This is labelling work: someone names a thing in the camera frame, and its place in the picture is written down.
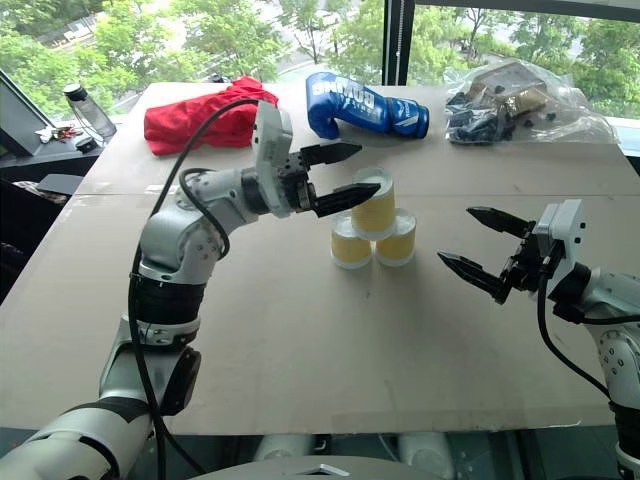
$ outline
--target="plastic bag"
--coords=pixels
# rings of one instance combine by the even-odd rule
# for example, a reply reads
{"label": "plastic bag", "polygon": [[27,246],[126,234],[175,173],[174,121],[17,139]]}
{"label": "plastic bag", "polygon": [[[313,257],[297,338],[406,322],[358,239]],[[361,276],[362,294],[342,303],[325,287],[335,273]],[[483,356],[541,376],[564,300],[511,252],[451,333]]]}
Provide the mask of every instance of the plastic bag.
{"label": "plastic bag", "polygon": [[446,138],[453,143],[618,143],[570,76],[508,59],[466,72],[447,70]]}

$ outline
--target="stacked cups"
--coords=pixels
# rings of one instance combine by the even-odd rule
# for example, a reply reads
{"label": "stacked cups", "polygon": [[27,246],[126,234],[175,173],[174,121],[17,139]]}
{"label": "stacked cups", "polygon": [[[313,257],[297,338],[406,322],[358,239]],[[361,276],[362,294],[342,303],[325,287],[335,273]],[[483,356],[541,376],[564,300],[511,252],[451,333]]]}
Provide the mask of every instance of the stacked cups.
{"label": "stacked cups", "polygon": [[413,258],[416,219],[396,208],[393,178],[382,168],[358,170],[355,183],[378,183],[380,189],[351,213],[336,216],[331,235],[331,256],[343,268],[359,268],[371,258],[370,241],[376,242],[375,257],[389,267],[399,267]]}

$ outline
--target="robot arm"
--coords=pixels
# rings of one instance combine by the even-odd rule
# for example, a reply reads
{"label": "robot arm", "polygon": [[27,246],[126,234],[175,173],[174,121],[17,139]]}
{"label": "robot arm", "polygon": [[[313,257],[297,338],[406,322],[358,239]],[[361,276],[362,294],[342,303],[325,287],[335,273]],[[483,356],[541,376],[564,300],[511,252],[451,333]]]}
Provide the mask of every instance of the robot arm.
{"label": "robot arm", "polygon": [[467,211],[483,225],[520,238],[516,253],[499,277],[459,255],[438,255],[500,304],[512,288],[539,294],[540,278],[547,276],[554,313],[584,324],[596,343],[618,429],[620,474],[624,480],[640,477],[640,279],[577,262],[587,226],[581,200],[548,205],[537,222],[487,207]]}
{"label": "robot arm", "polygon": [[[140,238],[136,311],[140,343],[161,415],[186,408],[200,366],[188,344],[196,337],[198,310],[225,237],[265,213],[284,218],[313,210],[318,216],[369,199],[377,184],[353,184],[318,197],[308,171],[345,160],[361,147],[332,143],[289,153],[291,123],[285,112],[260,102],[252,140],[255,166],[214,172],[197,169],[189,194],[221,230],[179,190],[146,223]],[[0,477],[21,480],[103,480],[124,477],[151,434],[152,422],[123,315],[100,378],[99,400],[63,413],[0,460]]]}

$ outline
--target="blue boxing glove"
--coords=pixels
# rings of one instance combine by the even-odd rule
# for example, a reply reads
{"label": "blue boxing glove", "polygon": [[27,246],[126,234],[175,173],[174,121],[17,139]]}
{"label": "blue boxing glove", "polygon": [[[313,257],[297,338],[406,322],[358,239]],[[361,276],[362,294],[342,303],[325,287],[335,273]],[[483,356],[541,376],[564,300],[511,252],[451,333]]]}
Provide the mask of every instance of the blue boxing glove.
{"label": "blue boxing glove", "polygon": [[429,110],[413,100],[383,97],[348,78],[333,73],[314,73],[307,78],[307,117],[319,137],[339,135],[335,119],[374,132],[395,132],[424,138]]}

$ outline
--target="table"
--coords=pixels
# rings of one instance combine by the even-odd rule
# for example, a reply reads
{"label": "table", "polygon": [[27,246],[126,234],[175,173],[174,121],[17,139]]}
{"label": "table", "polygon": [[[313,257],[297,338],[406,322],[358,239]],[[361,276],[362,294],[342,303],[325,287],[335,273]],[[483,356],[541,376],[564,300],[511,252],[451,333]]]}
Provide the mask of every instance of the table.
{"label": "table", "polygon": [[[144,109],[220,88],[155,84],[49,231],[0,307],[0,425],[42,426],[95,398],[126,305],[127,274],[172,157],[141,137]],[[294,125],[294,146],[317,143],[303,89],[267,85]],[[498,306],[457,278],[437,250],[498,272],[517,240],[465,208],[538,218],[545,205],[585,199],[582,261],[640,272],[640,181],[615,145],[459,148],[443,139],[443,90],[380,88],[433,112],[424,141],[345,129],[366,144],[347,162],[314,167],[319,192],[367,165],[387,168],[397,204],[418,220],[415,260],[355,272],[328,255],[330,219],[264,216],[231,236],[209,282],[194,347],[203,354],[177,433],[262,434],[470,430],[612,423],[600,394],[546,351],[535,305],[514,292]],[[245,150],[203,147],[187,166],[248,165]],[[586,329],[549,319],[567,355],[602,378]]]}

